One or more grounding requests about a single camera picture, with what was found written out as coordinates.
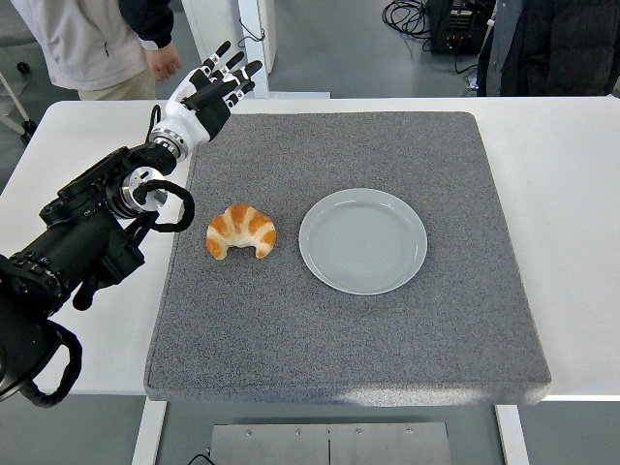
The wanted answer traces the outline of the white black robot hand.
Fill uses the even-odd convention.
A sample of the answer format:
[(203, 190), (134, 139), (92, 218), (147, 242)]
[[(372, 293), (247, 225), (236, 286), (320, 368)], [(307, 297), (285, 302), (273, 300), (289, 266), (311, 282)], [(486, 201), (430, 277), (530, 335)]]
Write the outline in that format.
[(260, 60), (242, 64), (241, 51), (226, 59), (230, 48), (230, 42), (221, 44), (181, 81), (166, 102), (164, 118), (149, 131), (150, 141), (181, 158), (215, 139), (232, 109), (254, 90), (253, 76), (263, 67)]

